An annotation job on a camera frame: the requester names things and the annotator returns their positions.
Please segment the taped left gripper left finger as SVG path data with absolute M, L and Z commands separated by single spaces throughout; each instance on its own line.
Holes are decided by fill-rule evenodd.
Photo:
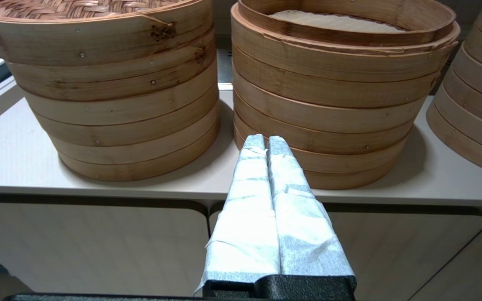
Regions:
M 208 281 L 254 283 L 280 273 L 279 235 L 262 135 L 249 135 L 212 236 L 195 295 Z

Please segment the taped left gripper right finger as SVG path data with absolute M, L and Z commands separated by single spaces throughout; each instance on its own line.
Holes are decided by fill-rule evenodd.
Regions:
M 354 277 L 327 211 L 282 137 L 269 139 L 268 170 L 281 274 Z

